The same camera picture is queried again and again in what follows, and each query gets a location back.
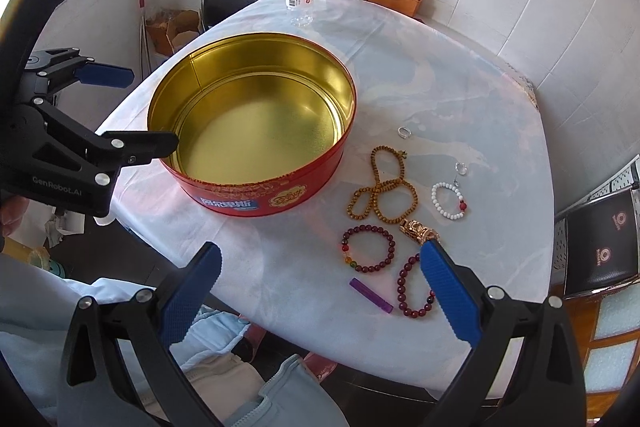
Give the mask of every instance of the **light blue cloth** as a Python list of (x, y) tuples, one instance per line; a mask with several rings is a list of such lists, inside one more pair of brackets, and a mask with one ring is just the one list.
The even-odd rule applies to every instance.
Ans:
[[(78, 299), (99, 303), (129, 300), (138, 284), (98, 279), (88, 285), (60, 279), (44, 270), (0, 254), (0, 350), (34, 406), (50, 420), (56, 417), (60, 359), (66, 331)], [(203, 359), (223, 355), (242, 338), (249, 323), (203, 306), (187, 336), (170, 350), (183, 371)], [(129, 341), (120, 347), (139, 393), (148, 389)]]
[(225, 421), (226, 427), (349, 427), (342, 412), (293, 355), (258, 393)]

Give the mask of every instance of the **floor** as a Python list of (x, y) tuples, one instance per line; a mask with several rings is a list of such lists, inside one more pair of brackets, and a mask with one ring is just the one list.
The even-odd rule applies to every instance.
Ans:
[[(158, 286), (175, 269), (172, 263), (117, 222), (98, 227), (93, 219), (86, 220), (84, 234), (66, 237), (50, 250), (50, 254), (63, 265), (67, 278), (86, 283), (108, 277)], [(205, 302), (212, 308), (234, 312), (213, 295)], [(237, 354), (242, 357), (243, 346), (238, 349)], [(264, 380), (268, 380), (280, 363), (293, 353), (306, 355), (307, 351), (268, 333), (252, 363)], [(342, 365), (322, 386), (340, 406), (351, 427), (418, 427), (435, 403), (422, 388), (384, 380)], [(487, 403), (478, 419), (486, 418), (493, 411), (495, 403)]]

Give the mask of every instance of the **table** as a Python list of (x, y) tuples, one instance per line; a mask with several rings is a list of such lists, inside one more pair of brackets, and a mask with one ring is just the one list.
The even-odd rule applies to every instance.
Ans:
[[(358, 275), (398, 304), (398, 271), (417, 244), (396, 225), (385, 225), (396, 238), (397, 260), (373, 275), (357, 274), (343, 262), (340, 249), (343, 232), (354, 225), (347, 203), (355, 189), (373, 182), (373, 147), (406, 150), (407, 179), (420, 197), (411, 217), (436, 228), (453, 260), (475, 270), (485, 285), (542, 302), (550, 277), (554, 206), (540, 114), (509, 75), (429, 26), (358, 0), (316, 0), (314, 17), (311, 26), (295, 28), (284, 0), (249, 6), (162, 65), (98, 133), (146, 129), (148, 102), (163, 75), (208, 42), (258, 31), (299, 35), (340, 58), (358, 93), (343, 159), (318, 194), (274, 216), (225, 217), (194, 203), (155, 160), (122, 170), (111, 216), (177, 266), (186, 265), (203, 242), (214, 241), (223, 253), (214, 295), (306, 349), (437, 396), (459, 370), (468, 344), (455, 338), (437, 304), (421, 319), (404, 317), (397, 308), (387, 315), (348, 285)], [(409, 139), (398, 136), (400, 126), (412, 131)], [(433, 184), (453, 181), (456, 161), (468, 166), (467, 175), (459, 176), (468, 209), (463, 219), (450, 221), (436, 211), (430, 194)], [(382, 176), (396, 176), (391, 156), (380, 156), (378, 166)], [(442, 204), (448, 193), (438, 193)], [(410, 197), (398, 190), (382, 201), (391, 216), (408, 207)], [(367, 222), (381, 224), (375, 217)], [(371, 253), (359, 255), (383, 259), (385, 243), (370, 236), (361, 238), (360, 249)], [(427, 283), (411, 273), (407, 284), (408, 302), (418, 307)], [(518, 346), (512, 341), (491, 396), (504, 392)]]

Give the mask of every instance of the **cardboard box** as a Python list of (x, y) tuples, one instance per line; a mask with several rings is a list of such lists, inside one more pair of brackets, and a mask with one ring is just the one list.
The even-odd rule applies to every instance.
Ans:
[[(197, 36), (200, 15), (194, 10), (165, 10), (154, 19), (147, 20), (145, 26), (156, 52), (170, 57)], [(178, 37), (186, 32), (188, 35)]]

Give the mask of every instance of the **frosted glass panel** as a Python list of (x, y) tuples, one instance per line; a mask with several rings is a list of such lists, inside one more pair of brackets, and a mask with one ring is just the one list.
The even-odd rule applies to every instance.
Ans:
[(640, 328), (640, 284), (605, 297), (593, 338), (604, 339)]
[(589, 352), (587, 366), (584, 368), (587, 393), (604, 393), (622, 388), (637, 342), (599, 347)]

